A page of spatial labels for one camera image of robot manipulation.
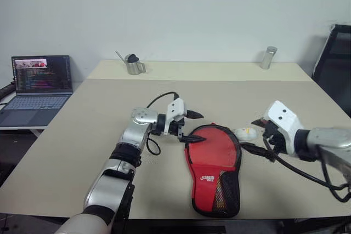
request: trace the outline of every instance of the beige table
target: beige table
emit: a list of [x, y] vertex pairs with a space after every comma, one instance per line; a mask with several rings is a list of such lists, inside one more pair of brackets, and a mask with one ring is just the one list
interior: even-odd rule
[[[147, 67], [150, 73], [129, 76], [119, 61], [102, 61], [0, 188], [0, 212], [45, 216], [81, 212], [85, 193], [114, 149], [131, 109], [147, 105], [170, 90], [176, 90], [190, 109], [205, 116], [203, 120], [188, 121], [185, 132], [211, 122], [230, 128], [250, 126], [274, 100], [283, 101], [296, 112], [307, 128], [351, 128], [348, 116], [296, 64], [273, 64], [269, 71], [257, 64], [240, 63], [150, 62]], [[184, 72], [175, 72], [182, 67]], [[155, 80], [151, 75], [160, 74], [162, 69], [168, 74]], [[158, 101], [155, 109], [164, 112], [170, 99]], [[155, 139], [162, 152], [159, 156], [143, 152], [143, 163], [133, 181], [135, 192], [129, 218], [204, 218], [191, 206], [191, 176], [184, 145], [172, 136]], [[263, 145], [261, 139], [256, 143]], [[322, 177], [318, 162], [285, 159]], [[343, 182], [339, 172], [330, 169], [330, 174], [335, 184]], [[240, 191], [241, 209], [236, 219], [351, 213], [350, 205], [336, 201], [328, 189], [245, 151]]]

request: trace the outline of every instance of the floor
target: floor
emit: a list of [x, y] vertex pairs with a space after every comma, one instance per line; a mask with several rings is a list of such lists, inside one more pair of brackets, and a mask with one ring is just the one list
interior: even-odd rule
[[[21, 131], [14, 134], [13, 132], [0, 132], [0, 170], [2, 167], [16, 165], [25, 155], [27, 150], [36, 140], [36, 136], [29, 131]], [[204, 230], [200, 233], [250, 233], [250, 234], [276, 234], [280, 233], [278, 229], [281, 223], [274, 220], [229, 220], [229, 221], [159, 221], [159, 220], [130, 220], [126, 223], [124, 233], [199, 233], [196, 230], [201, 230], [203, 226], [214, 227], [212, 232]], [[5, 215], [0, 213], [0, 229], [4, 226], [8, 230], [1, 234], [46, 234], [54, 233], [59, 227], [59, 224], [49, 222], [28, 215]], [[310, 232], [315, 234], [329, 234], [332, 230], [319, 232]]]

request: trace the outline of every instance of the laptop keyboard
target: laptop keyboard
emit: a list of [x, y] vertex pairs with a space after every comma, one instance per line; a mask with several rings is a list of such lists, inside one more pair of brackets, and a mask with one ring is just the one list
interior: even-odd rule
[[67, 96], [46, 96], [46, 97], [15, 97], [6, 105], [6, 110], [41, 110], [41, 109], [60, 109]]

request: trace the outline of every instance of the table tennis paddle cover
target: table tennis paddle cover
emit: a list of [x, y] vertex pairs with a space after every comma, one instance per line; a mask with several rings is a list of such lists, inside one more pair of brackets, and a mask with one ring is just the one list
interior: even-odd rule
[[194, 209], [214, 218], [231, 218], [240, 210], [239, 169], [241, 148], [234, 133], [216, 124], [202, 125], [191, 135], [206, 138], [185, 144], [185, 156], [193, 178]]

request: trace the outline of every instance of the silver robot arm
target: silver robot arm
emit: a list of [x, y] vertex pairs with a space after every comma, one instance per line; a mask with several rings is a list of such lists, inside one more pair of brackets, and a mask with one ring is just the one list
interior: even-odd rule
[[71, 217], [55, 234], [108, 234], [115, 221], [128, 218], [134, 191], [132, 181], [149, 134], [172, 134], [181, 142], [205, 140], [200, 136], [184, 136], [184, 117], [203, 118], [188, 111], [181, 98], [168, 105], [165, 115], [149, 108], [135, 108], [128, 127], [91, 185], [83, 212]]
[[[269, 153], [263, 156], [271, 161], [276, 159], [285, 166], [287, 163], [278, 157], [278, 153], [286, 153], [309, 162], [319, 160], [322, 163], [326, 181], [310, 175], [305, 177], [313, 178], [313, 181], [328, 187], [341, 202], [351, 199], [351, 194], [347, 194], [345, 198], [340, 198], [335, 194], [335, 190], [351, 186], [351, 129], [313, 128], [307, 130], [301, 125], [296, 114], [280, 101], [272, 103], [264, 117], [252, 124], [265, 128], [263, 138]], [[342, 187], [331, 185], [325, 164], [338, 169], [347, 183]]]

